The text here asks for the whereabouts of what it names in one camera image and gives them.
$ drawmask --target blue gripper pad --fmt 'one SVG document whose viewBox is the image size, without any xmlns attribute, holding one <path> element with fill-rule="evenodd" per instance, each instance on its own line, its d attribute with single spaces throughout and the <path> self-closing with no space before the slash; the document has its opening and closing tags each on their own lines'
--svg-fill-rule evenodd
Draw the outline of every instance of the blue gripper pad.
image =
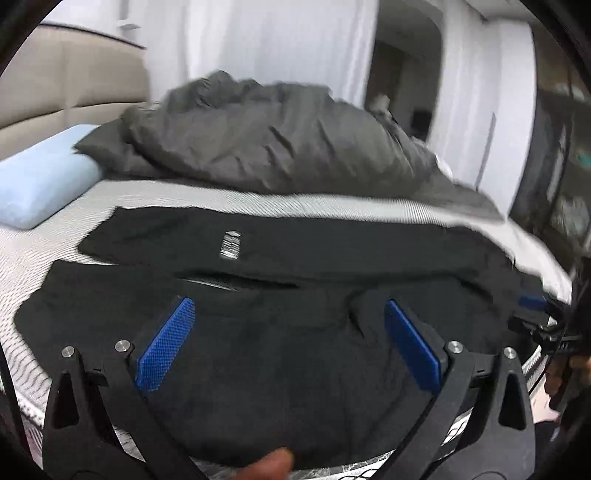
<svg viewBox="0 0 591 480">
<path fill-rule="evenodd" d="M 195 304 L 184 298 L 138 360 L 135 383 L 140 390 L 158 390 L 194 323 Z"/>
<path fill-rule="evenodd" d="M 439 360 L 393 300 L 386 304 L 384 322 L 388 337 L 396 344 L 419 388 L 438 395 L 442 384 Z"/>
<path fill-rule="evenodd" d="M 546 310 L 546 304 L 547 300 L 544 297 L 534 297 L 531 295 L 519 297 L 519 306 L 528 310 L 543 312 Z"/>
</svg>

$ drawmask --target black cable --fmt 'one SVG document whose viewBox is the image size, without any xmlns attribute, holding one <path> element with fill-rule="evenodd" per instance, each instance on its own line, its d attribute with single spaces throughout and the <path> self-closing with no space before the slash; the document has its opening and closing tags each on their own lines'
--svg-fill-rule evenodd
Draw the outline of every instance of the black cable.
<svg viewBox="0 0 591 480">
<path fill-rule="evenodd" d="M 27 434 L 25 433 L 25 427 L 22 424 L 21 409 L 18 407 L 17 393 L 14 391 L 14 384 L 12 383 L 10 369 L 8 368 L 8 362 L 6 360 L 6 355 L 4 355 L 2 345 L 0 345 L 0 379 L 2 380 L 4 393 L 8 399 L 8 408 L 10 409 L 12 424 L 17 433 L 18 443 L 21 445 L 22 449 L 31 456 Z"/>
<path fill-rule="evenodd" d="M 566 312 L 565 315 L 565 321 L 564 321 L 564 328 L 562 329 L 562 331 L 560 332 L 560 338 L 558 339 L 558 343 L 556 345 L 560 345 L 562 343 L 562 339 L 564 338 L 564 335 L 566 334 L 568 328 L 570 327 L 570 324 L 574 318 L 574 313 L 577 310 L 577 307 L 579 306 L 579 301 L 581 300 L 581 298 L 583 297 L 583 295 L 585 294 L 585 292 L 587 291 L 587 289 L 589 288 L 589 281 L 587 280 L 580 291 L 576 291 L 578 283 L 576 281 L 573 282 L 573 289 L 572 289 L 572 295 L 571 295 L 571 302 L 570 302 L 570 306 Z M 538 380 L 535 381 L 533 387 L 530 388 L 528 394 L 531 395 L 531 393 L 535 390 L 535 388 L 538 386 L 538 384 L 540 383 L 540 381 L 542 380 L 542 378 L 545 377 L 546 372 L 548 371 L 548 367 L 550 366 L 550 364 L 554 361 L 554 357 L 556 356 L 556 351 L 552 352 L 552 355 L 550 355 L 550 357 L 548 358 L 548 360 L 546 360 L 546 366 L 544 367 L 544 371 L 542 372 L 542 374 L 538 377 Z"/>
</svg>

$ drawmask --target human finger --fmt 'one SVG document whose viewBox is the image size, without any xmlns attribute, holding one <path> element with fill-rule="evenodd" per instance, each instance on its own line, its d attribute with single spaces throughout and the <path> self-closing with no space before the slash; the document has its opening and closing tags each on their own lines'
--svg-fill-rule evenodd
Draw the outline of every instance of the human finger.
<svg viewBox="0 0 591 480">
<path fill-rule="evenodd" d="M 293 465 L 293 454 L 286 448 L 280 448 L 240 470 L 234 480 L 285 480 Z"/>
<path fill-rule="evenodd" d="M 546 381 L 544 383 L 544 391 L 550 396 L 553 397 L 558 393 L 560 390 L 560 386 L 562 385 L 562 378 L 554 377 L 552 375 L 546 376 Z"/>
<path fill-rule="evenodd" d="M 550 362 L 550 365 L 548 365 L 546 374 L 553 377 L 562 377 L 562 372 L 564 371 L 564 367 L 566 367 L 566 362 L 568 359 L 569 358 L 566 355 L 557 355 Z"/>
<path fill-rule="evenodd" d="M 591 357 L 575 355 L 570 357 L 569 365 L 573 370 L 588 370 L 591 372 Z"/>
</svg>

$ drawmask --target mattress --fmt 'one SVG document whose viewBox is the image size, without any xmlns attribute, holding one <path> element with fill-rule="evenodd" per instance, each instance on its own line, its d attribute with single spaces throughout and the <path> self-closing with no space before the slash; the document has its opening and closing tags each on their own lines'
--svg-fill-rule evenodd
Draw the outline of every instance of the mattress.
<svg viewBox="0 0 591 480">
<path fill-rule="evenodd" d="M 520 270 L 539 275 L 544 288 L 564 301 L 570 300 L 570 280 L 538 239 L 510 220 L 493 221 L 461 215 L 408 200 L 362 199 L 329 195 L 272 196 L 199 187 L 188 183 L 156 180 L 103 180 L 53 217 L 30 231 L 0 226 L 0 340 L 12 372 L 23 415 L 37 429 L 43 427 L 44 410 L 51 380 L 14 327 L 19 305 L 41 286 L 51 263 L 57 259 L 100 263 L 80 254 L 76 245 L 94 227 L 106 220 L 115 207 L 197 206 L 221 212 L 258 216 L 303 216 L 364 221 L 463 225 L 481 232 L 503 248 Z M 540 374 L 535 353 L 524 371 Z M 462 431 L 467 415 L 459 417 L 448 438 Z M 131 437 L 118 431 L 128 453 L 140 458 Z M 33 435 L 38 443 L 38 434 Z M 292 478 L 367 478 L 388 457 L 354 465 L 295 472 Z M 227 478 L 233 470 L 199 462 L 210 478 Z"/>
</svg>

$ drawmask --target metal screw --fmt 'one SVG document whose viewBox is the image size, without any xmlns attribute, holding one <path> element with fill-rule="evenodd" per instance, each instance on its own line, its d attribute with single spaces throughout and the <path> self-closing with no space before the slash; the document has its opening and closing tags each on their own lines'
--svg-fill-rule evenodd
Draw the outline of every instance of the metal screw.
<svg viewBox="0 0 591 480">
<path fill-rule="evenodd" d="M 509 360 L 513 360 L 517 356 L 517 352 L 513 350 L 510 346 L 506 347 L 503 350 L 503 353 Z"/>
<path fill-rule="evenodd" d="M 119 342 L 115 344 L 115 350 L 117 350 L 118 352 L 126 352 L 127 350 L 129 350 L 130 346 L 131 343 L 128 340 L 119 340 Z"/>
<path fill-rule="evenodd" d="M 449 342 L 447 344 L 447 348 L 449 348 L 453 353 L 462 353 L 464 351 L 464 346 L 457 340 L 452 340 Z"/>
<path fill-rule="evenodd" d="M 70 358 L 72 355 L 74 355 L 74 352 L 76 350 L 74 349 L 74 347 L 72 347 L 71 345 L 68 345 L 67 347 L 65 347 L 62 351 L 61 351 L 61 355 L 63 358 Z"/>
</svg>

